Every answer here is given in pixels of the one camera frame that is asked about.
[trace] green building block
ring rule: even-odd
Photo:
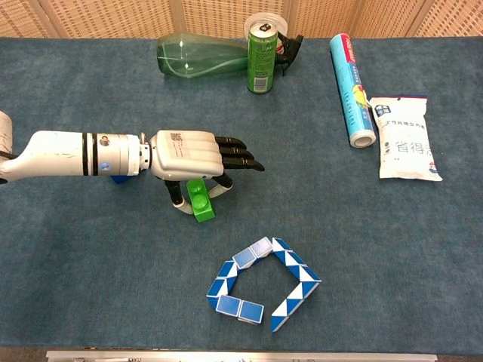
[[[210,198],[202,179],[191,179],[186,183],[193,213],[198,222],[204,222],[215,217]]]

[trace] woven wall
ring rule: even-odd
[[[260,11],[307,38],[483,35],[483,0],[1,0],[0,36],[241,38],[245,19]]]

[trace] green can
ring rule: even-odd
[[[278,33],[275,25],[259,20],[248,33],[248,90],[266,93],[272,89]]]

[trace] white robotic arm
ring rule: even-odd
[[[11,119],[0,112],[0,184],[33,176],[136,176],[150,169],[165,181],[173,205],[192,213],[180,181],[214,179],[214,198],[232,188],[226,168],[263,171],[245,144],[197,130],[160,130],[149,142],[144,133],[80,133],[41,130],[21,155],[12,153]]]

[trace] barcode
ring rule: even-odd
[[[266,86],[268,85],[269,79],[265,78],[255,78],[254,91],[263,92],[266,91]]]
[[[170,133],[170,135],[173,141],[183,141],[183,138],[181,137],[181,133]]]

